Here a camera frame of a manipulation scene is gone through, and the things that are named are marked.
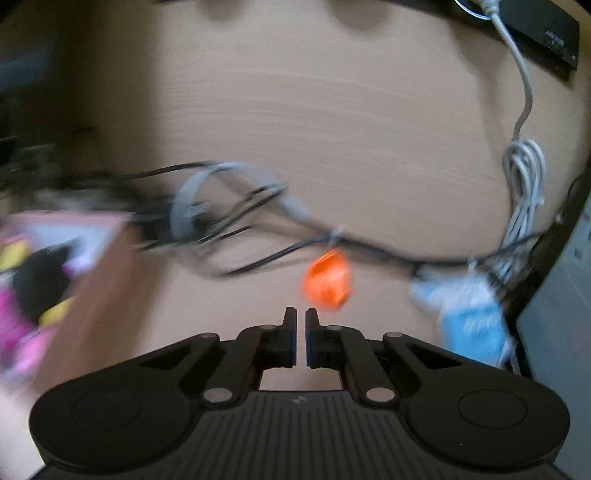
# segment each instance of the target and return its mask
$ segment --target orange object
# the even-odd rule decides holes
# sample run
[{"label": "orange object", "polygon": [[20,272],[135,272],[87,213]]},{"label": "orange object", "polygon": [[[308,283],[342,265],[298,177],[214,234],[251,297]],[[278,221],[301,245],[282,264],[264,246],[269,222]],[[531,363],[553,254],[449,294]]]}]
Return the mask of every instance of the orange object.
[{"label": "orange object", "polygon": [[351,271],[347,257],[333,249],[316,260],[304,277],[304,294],[322,307],[338,309],[351,295]]}]

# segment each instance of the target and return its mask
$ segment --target cable connector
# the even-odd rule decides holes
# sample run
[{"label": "cable connector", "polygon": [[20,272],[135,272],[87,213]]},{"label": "cable connector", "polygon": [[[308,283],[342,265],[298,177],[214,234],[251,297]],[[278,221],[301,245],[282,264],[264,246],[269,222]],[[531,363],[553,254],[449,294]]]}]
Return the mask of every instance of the cable connector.
[{"label": "cable connector", "polygon": [[481,0],[480,7],[485,15],[491,17],[499,13],[499,0]]}]

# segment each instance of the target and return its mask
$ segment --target black cable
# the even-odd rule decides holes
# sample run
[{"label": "black cable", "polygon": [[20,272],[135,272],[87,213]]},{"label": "black cable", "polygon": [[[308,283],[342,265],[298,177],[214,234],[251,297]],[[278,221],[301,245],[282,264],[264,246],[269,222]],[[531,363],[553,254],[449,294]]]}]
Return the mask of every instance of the black cable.
[{"label": "black cable", "polygon": [[[142,179],[146,177],[156,176],[164,173],[169,173],[172,171],[183,170],[187,168],[200,168],[200,167],[209,167],[212,164],[207,162],[193,162],[193,163],[185,163],[179,165],[173,165],[164,168],[158,168],[156,170],[149,170],[144,172],[139,172],[135,174],[123,175],[118,176],[120,180],[135,180],[135,179]],[[259,200],[252,205],[248,205],[248,202],[256,198],[259,194],[269,191],[271,189],[276,189],[267,197]],[[242,218],[244,218],[247,214],[267,205],[270,201],[276,199],[277,197],[281,196],[285,193],[286,187],[281,185],[267,185],[264,187],[257,188],[256,190],[251,191],[248,193],[244,199],[240,202],[235,204],[233,207],[230,208],[228,213],[221,219],[217,220],[213,225],[216,225],[214,230],[207,233],[201,239],[198,239],[196,242],[198,245],[212,247],[219,243],[222,240],[226,240],[230,237],[238,235],[242,232],[245,232],[252,228],[252,226],[247,225],[237,230],[234,230],[229,233],[223,233],[225,230],[229,229],[232,225],[239,222]],[[349,249],[365,254],[369,254],[372,258],[377,259],[382,262],[393,263],[400,267],[406,267],[411,269],[411,271],[416,272],[420,267],[423,266],[431,266],[431,267],[440,267],[440,268],[453,268],[453,267],[465,267],[468,265],[479,266],[490,260],[492,258],[500,257],[503,255],[513,254],[513,250],[528,241],[539,238],[542,234],[541,233],[534,233],[532,235],[528,235],[525,238],[517,240],[510,245],[507,245],[503,248],[497,249],[493,252],[490,252],[485,255],[475,256],[475,257],[459,257],[459,258],[413,258],[403,252],[399,252],[397,250],[383,247],[381,245],[368,242],[362,239],[357,239],[347,235],[339,235],[335,237],[331,232],[326,231],[327,228],[320,222],[315,222],[311,220],[309,223],[309,227],[319,231],[320,233],[324,233],[324,235],[315,236],[306,240],[302,240],[297,242],[289,247],[284,248],[278,252],[275,252],[267,257],[261,258],[255,262],[249,263],[247,265],[243,265],[242,267],[238,267],[232,270],[220,271],[217,274],[220,276],[229,276],[229,275],[241,275],[257,268],[264,267],[286,255],[289,255],[293,252],[296,252],[302,248],[311,247],[313,245],[318,244],[331,244],[334,243],[335,245],[340,245],[344,249]]]},{"label": "black cable", "polygon": [[206,162],[206,161],[180,163],[178,165],[171,165],[169,167],[156,168],[155,170],[140,171],[137,173],[129,173],[126,175],[117,175],[115,178],[117,180],[123,180],[123,181],[139,180],[139,179],[146,179],[148,177],[155,177],[156,175],[162,175],[164,173],[171,173],[173,171],[188,170],[191,168],[211,167],[213,165],[215,165],[215,164],[211,163],[211,162]]},{"label": "black cable", "polygon": [[[249,228],[251,228],[251,227],[245,226],[245,227],[242,227],[242,228],[235,230],[231,233],[227,233],[226,235],[222,235],[217,238],[213,238],[211,245],[213,245],[223,239],[226,239],[231,236],[242,233],[242,232],[248,230]],[[533,233],[532,235],[528,235],[527,237],[517,240],[510,245],[507,245],[503,248],[500,248],[498,250],[495,250],[493,252],[490,252],[488,254],[481,255],[478,257],[453,258],[453,259],[450,259],[450,258],[425,259],[425,258],[412,258],[412,257],[406,256],[405,254],[402,254],[398,251],[391,250],[386,247],[382,247],[382,246],[379,246],[379,245],[376,245],[376,244],[373,244],[370,242],[366,242],[366,241],[362,241],[362,240],[358,240],[358,239],[353,239],[353,238],[350,238],[347,236],[341,236],[340,238],[335,238],[333,235],[328,233],[327,235],[324,235],[324,236],[316,236],[316,237],[312,237],[312,238],[309,238],[306,240],[302,240],[302,241],[297,242],[296,244],[290,245],[289,247],[286,247],[283,250],[280,250],[274,254],[271,254],[267,257],[261,258],[260,260],[249,263],[247,265],[243,265],[242,267],[234,268],[232,270],[219,271],[217,273],[217,275],[219,275],[219,276],[234,276],[234,275],[245,274],[245,273],[251,272],[253,270],[256,270],[257,268],[264,267],[265,265],[268,265],[276,260],[279,260],[280,258],[285,257],[286,255],[296,252],[302,248],[311,247],[313,245],[318,245],[318,244],[330,244],[331,242],[334,242],[335,245],[341,245],[342,247],[347,248],[347,249],[352,249],[354,251],[364,252],[364,253],[370,254],[373,257],[378,257],[378,259],[383,262],[397,264],[399,266],[407,267],[412,270],[417,270],[418,268],[420,268],[422,266],[427,266],[427,265],[431,266],[431,267],[466,267],[471,264],[473,264],[475,266],[479,266],[491,258],[496,258],[496,257],[503,256],[503,255],[510,255],[510,254],[512,254],[513,250],[516,247],[523,245],[534,238],[539,238],[541,235],[542,235],[541,233]]]}]

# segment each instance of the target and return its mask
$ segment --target table surface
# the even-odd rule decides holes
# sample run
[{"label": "table surface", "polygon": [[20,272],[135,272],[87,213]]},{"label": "table surface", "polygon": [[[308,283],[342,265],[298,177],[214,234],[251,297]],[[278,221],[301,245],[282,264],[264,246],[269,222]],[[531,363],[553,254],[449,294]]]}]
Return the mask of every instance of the table surface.
[{"label": "table surface", "polygon": [[[501,154],[523,102],[499,41],[387,2],[88,3],[100,5],[72,33],[80,41],[68,88],[76,115],[108,140],[110,166],[250,161],[286,181],[315,217],[413,254],[472,255],[498,245],[509,217]],[[591,150],[591,17],[572,1],[557,3],[581,22],[580,62],[567,83],[528,62],[534,110],[524,135],[548,159],[539,228]],[[162,181],[176,187],[187,175]],[[223,260],[239,264],[287,242],[232,242]],[[250,325],[279,323],[286,306],[303,318],[310,305],[301,279],[322,252],[228,280],[196,276],[166,252],[143,254],[133,294],[113,306],[129,321],[115,337],[98,325],[85,361],[99,368],[208,330],[233,338]],[[402,330],[435,341],[435,321],[407,288],[404,273],[356,262],[353,296],[339,312],[321,312],[321,321],[369,338]],[[299,347],[304,365],[301,335]],[[305,367],[263,380],[267,388],[337,385],[332,372]],[[26,427],[32,401],[0,392],[4,480],[41,465]]]}]

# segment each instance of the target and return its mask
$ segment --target wire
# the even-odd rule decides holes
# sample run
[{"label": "wire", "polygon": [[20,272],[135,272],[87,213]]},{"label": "wire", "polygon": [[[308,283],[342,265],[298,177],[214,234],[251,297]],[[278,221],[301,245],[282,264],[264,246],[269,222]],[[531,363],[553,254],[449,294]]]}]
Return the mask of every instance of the wire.
[{"label": "wire", "polygon": [[116,178],[118,180],[123,180],[123,181],[139,180],[139,179],[146,179],[148,177],[155,177],[156,175],[162,175],[164,173],[171,173],[173,171],[188,170],[188,169],[193,169],[193,168],[211,167],[213,165],[215,165],[215,164],[211,163],[211,162],[206,162],[206,161],[181,163],[178,165],[171,165],[169,167],[156,168],[155,170],[140,171],[137,173],[130,173],[130,174],[126,174],[126,175],[117,175]]},{"label": "wire", "polygon": [[[243,212],[236,214],[232,219],[226,220],[222,227],[217,228],[215,230],[215,232],[212,232],[206,238],[203,238],[201,241],[199,241],[197,243],[198,245],[200,245],[202,247],[206,247],[206,249],[201,250],[198,255],[200,263],[201,263],[200,266],[202,267],[203,264],[205,263],[203,261],[202,256],[204,256],[204,254],[207,253],[208,249],[213,248],[222,240],[231,238],[235,235],[239,235],[242,232],[250,230],[251,228],[253,228],[253,226],[247,225],[247,226],[243,226],[243,227],[241,227],[237,230],[234,230],[232,232],[229,232],[229,233],[222,233],[225,229],[229,228],[231,225],[233,225],[238,220],[240,220],[242,217],[244,217],[244,215],[246,213],[249,213],[256,208],[263,206],[264,204],[270,202],[273,198],[277,197],[278,195],[280,195],[282,193],[283,192],[281,192],[281,193],[273,192],[271,195],[264,198],[263,200],[260,200],[256,204],[246,208]],[[382,263],[394,264],[399,267],[409,268],[413,271],[416,271],[420,267],[426,266],[426,265],[429,265],[432,267],[440,267],[440,268],[467,267],[469,265],[480,266],[489,260],[497,259],[499,257],[510,257],[510,256],[515,255],[515,249],[525,245],[527,242],[529,242],[532,239],[539,238],[541,235],[542,235],[541,233],[532,233],[530,235],[527,235],[523,238],[516,240],[515,242],[513,242],[510,245],[505,245],[500,249],[497,249],[497,250],[490,252],[488,254],[485,254],[485,255],[480,255],[478,257],[415,258],[415,257],[412,257],[408,254],[403,253],[403,252],[399,252],[397,250],[394,250],[394,249],[391,249],[388,247],[384,247],[382,245],[378,245],[373,242],[368,242],[364,239],[354,238],[349,235],[342,235],[341,234],[335,238],[335,236],[332,234],[332,232],[328,231],[324,235],[314,236],[309,239],[302,240],[302,241],[297,242],[293,245],[290,245],[289,247],[286,247],[278,252],[275,252],[267,257],[263,257],[260,260],[254,261],[252,263],[249,263],[247,265],[243,265],[238,268],[233,268],[230,270],[218,270],[218,269],[212,268],[210,266],[209,268],[207,268],[207,273],[210,275],[218,276],[218,277],[246,274],[246,273],[249,273],[249,272],[256,270],[258,268],[264,267],[276,260],[279,260],[280,258],[290,255],[293,252],[296,252],[296,251],[301,250],[303,248],[312,247],[314,245],[322,245],[322,244],[324,244],[324,245],[337,244],[337,245],[340,245],[344,249],[348,249],[351,251],[356,251],[356,252],[359,252],[362,254],[369,255],[373,259],[379,260]]]},{"label": "wire", "polygon": [[[501,20],[499,0],[482,0],[481,7],[485,15],[491,18],[501,39],[513,55],[525,94],[525,104],[513,128],[512,141],[503,153],[503,170],[514,208],[501,244],[504,247],[526,238],[532,232],[536,210],[544,202],[542,191],[546,161],[542,149],[534,140],[520,140],[521,128],[529,117],[533,105],[531,79],[525,60]],[[495,273],[506,284],[521,268],[519,257],[515,257],[498,262],[495,265]]]}]

